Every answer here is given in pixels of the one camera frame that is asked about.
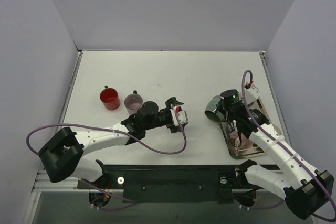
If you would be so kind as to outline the teal green mug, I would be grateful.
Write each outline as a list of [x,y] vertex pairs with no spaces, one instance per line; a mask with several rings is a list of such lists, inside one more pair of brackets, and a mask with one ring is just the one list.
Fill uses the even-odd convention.
[[226,122],[224,101],[220,95],[214,96],[205,108],[205,116],[216,124]]

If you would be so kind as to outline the red mug black handle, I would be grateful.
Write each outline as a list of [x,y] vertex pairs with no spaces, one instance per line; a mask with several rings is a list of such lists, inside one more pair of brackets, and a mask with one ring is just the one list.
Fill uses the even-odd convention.
[[100,101],[107,110],[114,111],[120,106],[119,94],[116,89],[104,86],[99,95]]

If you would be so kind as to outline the lilac mug black handle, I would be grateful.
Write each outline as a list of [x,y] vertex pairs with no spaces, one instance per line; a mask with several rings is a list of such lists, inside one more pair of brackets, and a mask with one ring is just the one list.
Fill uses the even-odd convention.
[[137,110],[142,106],[143,98],[134,90],[132,94],[128,95],[124,100],[124,106],[129,115],[136,114]]

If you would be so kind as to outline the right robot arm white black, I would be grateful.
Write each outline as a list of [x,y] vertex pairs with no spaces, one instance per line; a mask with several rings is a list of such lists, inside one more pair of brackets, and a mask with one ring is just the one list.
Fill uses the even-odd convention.
[[224,121],[238,136],[245,136],[260,147],[278,166],[281,174],[271,172],[255,161],[247,160],[236,168],[235,182],[241,187],[256,185],[283,199],[300,219],[307,219],[332,200],[334,178],[307,163],[278,135],[268,118],[257,109],[247,106],[245,96],[235,89],[220,94],[217,106]]

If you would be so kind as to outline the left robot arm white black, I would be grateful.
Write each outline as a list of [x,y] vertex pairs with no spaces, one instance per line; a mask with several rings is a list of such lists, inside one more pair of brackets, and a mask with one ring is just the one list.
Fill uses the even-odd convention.
[[108,175],[103,163],[91,161],[85,155],[114,146],[139,142],[146,131],[165,126],[171,133],[183,132],[188,124],[186,111],[175,97],[169,98],[166,107],[159,109],[153,101],[145,102],[135,114],[113,126],[73,131],[60,129],[38,152],[38,156],[52,183],[69,177],[85,179],[96,188],[104,187]]

